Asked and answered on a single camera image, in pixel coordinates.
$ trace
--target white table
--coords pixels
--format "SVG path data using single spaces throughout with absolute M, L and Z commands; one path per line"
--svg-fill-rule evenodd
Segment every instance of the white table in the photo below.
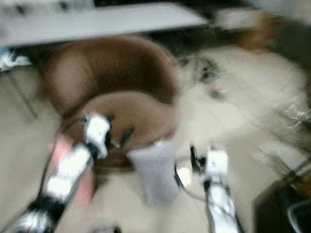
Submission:
M 199 27 L 207 23 L 197 13 L 175 3 L 111 6 L 68 14 L 2 19 L 0 47 Z

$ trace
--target tile floor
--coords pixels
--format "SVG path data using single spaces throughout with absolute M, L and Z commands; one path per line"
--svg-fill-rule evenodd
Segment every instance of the tile floor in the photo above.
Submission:
M 258 144 L 273 139 L 269 131 L 250 124 L 269 121 L 273 109 L 303 86 L 304 76 L 286 59 L 273 54 L 252 55 L 236 47 L 203 50 L 224 70 L 219 84 L 227 100 L 217 102 L 198 84 L 178 99 L 180 125 L 176 156 L 189 152 L 190 142 L 204 153 L 209 140 L 226 145 L 230 156 L 229 181 L 240 221 L 253 232 L 252 201 L 277 175 L 257 163 Z M 34 97 L 38 83 L 31 68 L 14 76 L 39 112 L 32 119 L 6 75 L 0 78 L 0 224 L 36 194 L 50 142 L 59 118 L 48 101 Z M 114 174 L 96 192 L 90 207 L 73 203 L 58 232 L 91 232 L 93 227 L 118 224 L 125 233 L 207 233 L 204 204 L 184 193 L 170 205 L 143 204 L 137 174 Z

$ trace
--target brown chair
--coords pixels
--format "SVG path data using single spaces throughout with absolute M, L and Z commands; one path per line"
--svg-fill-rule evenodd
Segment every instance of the brown chair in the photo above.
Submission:
M 68 43 L 51 56 L 43 70 L 46 91 L 65 134 L 83 140 L 76 122 L 97 112 L 114 116 L 111 135 L 135 132 L 122 150 L 111 149 L 95 170 L 131 167 L 126 153 L 170 137 L 177 123 L 175 60 L 163 48 L 137 37 L 106 37 Z

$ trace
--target chair seat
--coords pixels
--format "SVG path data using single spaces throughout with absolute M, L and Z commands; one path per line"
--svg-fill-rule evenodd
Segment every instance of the chair seat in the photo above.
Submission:
M 174 106 L 161 103 L 148 94 L 136 91 L 96 96 L 87 102 L 74 118 L 66 120 L 63 125 L 83 118 L 91 112 L 114 116 L 111 128 L 112 139 L 120 139 L 128 129 L 135 128 L 127 147 L 123 150 L 111 149 L 105 160 L 95 164 L 96 170 L 114 166 L 130 167 L 126 157 L 129 150 L 143 148 L 155 141 L 171 137 L 177 125 Z M 83 132 L 83 126 L 74 123 L 65 134 L 77 143 L 83 141 Z

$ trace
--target chair backrest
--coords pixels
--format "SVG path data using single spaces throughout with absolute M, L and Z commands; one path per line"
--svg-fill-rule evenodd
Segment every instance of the chair backrest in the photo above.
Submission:
M 174 64 L 173 57 L 153 42 L 105 37 L 66 44 L 51 56 L 43 76 L 52 104 L 66 118 L 97 95 L 123 90 L 172 103 Z

